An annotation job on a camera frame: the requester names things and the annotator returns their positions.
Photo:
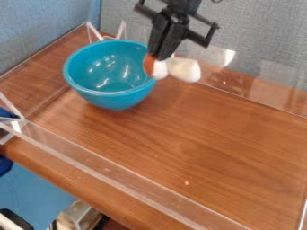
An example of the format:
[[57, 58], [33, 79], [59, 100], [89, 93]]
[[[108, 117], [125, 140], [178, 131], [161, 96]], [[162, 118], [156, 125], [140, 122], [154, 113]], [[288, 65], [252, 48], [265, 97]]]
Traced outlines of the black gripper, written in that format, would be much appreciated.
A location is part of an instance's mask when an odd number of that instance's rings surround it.
[[[158, 60], [170, 57], [182, 40], [190, 40], [204, 48], [208, 47], [218, 24], [210, 22], [197, 13], [202, 0], [158, 0], [165, 4], [158, 12], [145, 6], [146, 0], [137, 0], [134, 11], [142, 14], [152, 23], [148, 39], [148, 54]], [[205, 36], [189, 29], [194, 18], [209, 27]]]

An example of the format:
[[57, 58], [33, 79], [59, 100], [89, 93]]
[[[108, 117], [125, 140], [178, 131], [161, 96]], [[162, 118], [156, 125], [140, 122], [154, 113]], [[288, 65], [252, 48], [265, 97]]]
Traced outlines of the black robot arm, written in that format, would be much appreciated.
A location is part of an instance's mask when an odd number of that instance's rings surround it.
[[[214, 31], [218, 29], [218, 24], [210, 22], [197, 13], [202, 0], [160, 1], [165, 4], [165, 7], [158, 12], [145, 6], [145, 0], [138, 0], [134, 4], [134, 11], [142, 14], [152, 23], [148, 38], [148, 54], [158, 61], [170, 57], [184, 40], [190, 40], [206, 48]], [[193, 17], [209, 26], [205, 36], [189, 29], [189, 17]]]

